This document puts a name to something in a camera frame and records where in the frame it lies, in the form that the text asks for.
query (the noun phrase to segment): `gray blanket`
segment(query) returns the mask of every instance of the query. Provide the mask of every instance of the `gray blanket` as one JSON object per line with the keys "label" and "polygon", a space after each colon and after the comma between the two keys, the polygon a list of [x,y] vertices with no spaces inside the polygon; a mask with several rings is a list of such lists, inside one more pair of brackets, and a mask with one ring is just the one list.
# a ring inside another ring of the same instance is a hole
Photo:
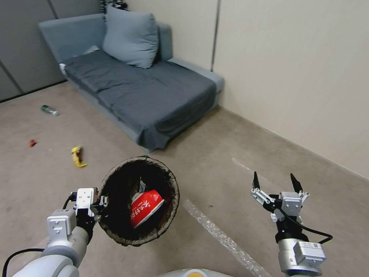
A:
{"label": "gray blanket", "polygon": [[102,50],[67,59],[66,74],[138,134],[136,143],[164,148],[215,101],[215,83],[175,63],[141,69]]}

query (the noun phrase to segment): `black cable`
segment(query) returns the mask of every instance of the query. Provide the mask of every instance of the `black cable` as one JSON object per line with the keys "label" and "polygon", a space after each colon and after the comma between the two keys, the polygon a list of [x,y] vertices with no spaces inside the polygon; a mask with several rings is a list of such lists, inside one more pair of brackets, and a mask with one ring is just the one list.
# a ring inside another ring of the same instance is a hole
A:
{"label": "black cable", "polygon": [[323,232],[320,232],[320,231],[317,231],[317,230],[314,230],[314,229],[311,229],[311,228],[308,228],[300,223],[298,223],[297,221],[293,220],[292,218],[289,217],[288,214],[285,213],[284,210],[282,209],[279,209],[281,211],[281,213],[286,217],[288,218],[290,221],[292,221],[293,223],[295,223],[296,225],[298,225],[299,227],[301,227],[302,229],[308,231],[308,232],[311,232],[311,233],[314,233],[314,234],[318,234],[318,235],[321,235],[321,236],[324,236],[324,237],[327,237],[326,239],[324,240],[321,240],[319,243],[320,244],[323,244],[325,242],[328,242],[330,241],[331,239],[333,239],[333,236],[332,235],[329,235],[327,233],[323,233]]}
{"label": "black cable", "polygon": [[66,206],[68,205],[69,201],[71,201],[72,195],[70,195],[67,200],[65,201],[64,205],[63,205],[63,210],[66,209]]}
{"label": "black cable", "polygon": [[7,277],[8,265],[9,265],[10,260],[14,256],[22,254],[22,253],[26,253],[26,252],[42,252],[44,250],[45,249],[43,249],[43,248],[28,248],[28,249],[23,249],[23,250],[20,250],[20,251],[17,251],[15,253],[13,253],[12,255],[10,255],[10,257],[6,260],[6,262],[4,264],[2,277]]}
{"label": "black cable", "polygon": [[68,205],[69,201],[75,201],[76,199],[77,199],[77,193],[76,192],[72,192],[68,196],[67,200],[65,201],[64,206],[63,206],[63,210],[66,209],[66,206]]}

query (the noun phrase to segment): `couch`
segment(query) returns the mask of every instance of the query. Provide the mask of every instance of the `couch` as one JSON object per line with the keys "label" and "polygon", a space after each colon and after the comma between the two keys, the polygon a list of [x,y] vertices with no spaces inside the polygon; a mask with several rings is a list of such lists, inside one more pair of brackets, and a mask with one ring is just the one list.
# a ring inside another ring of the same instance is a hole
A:
{"label": "couch", "polygon": [[[157,22],[159,48],[154,65],[141,69],[102,49],[102,14],[39,23],[66,79],[146,152],[168,141],[218,104],[224,80],[173,58],[171,29]],[[95,47],[99,50],[87,53]]]}

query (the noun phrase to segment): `red paper cup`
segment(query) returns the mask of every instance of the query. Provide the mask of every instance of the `red paper cup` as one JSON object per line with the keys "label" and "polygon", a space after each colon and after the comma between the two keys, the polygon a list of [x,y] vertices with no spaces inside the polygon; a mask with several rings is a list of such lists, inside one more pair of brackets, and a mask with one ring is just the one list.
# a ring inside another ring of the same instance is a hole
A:
{"label": "red paper cup", "polygon": [[131,224],[136,229],[152,216],[164,203],[164,199],[156,190],[136,193],[132,198]]}

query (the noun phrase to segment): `green bottle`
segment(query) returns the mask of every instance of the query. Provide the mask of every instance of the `green bottle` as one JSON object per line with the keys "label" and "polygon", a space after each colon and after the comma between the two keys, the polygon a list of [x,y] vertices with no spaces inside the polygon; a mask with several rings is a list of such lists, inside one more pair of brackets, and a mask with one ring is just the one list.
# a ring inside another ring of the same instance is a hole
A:
{"label": "green bottle", "polygon": [[50,108],[49,106],[47,105],[42,105],[41,106],[41,111],[45,112],[45,113],[50,113],[52,115],[59,115],[59,113],[57,111],[55,111],[53,108]]}

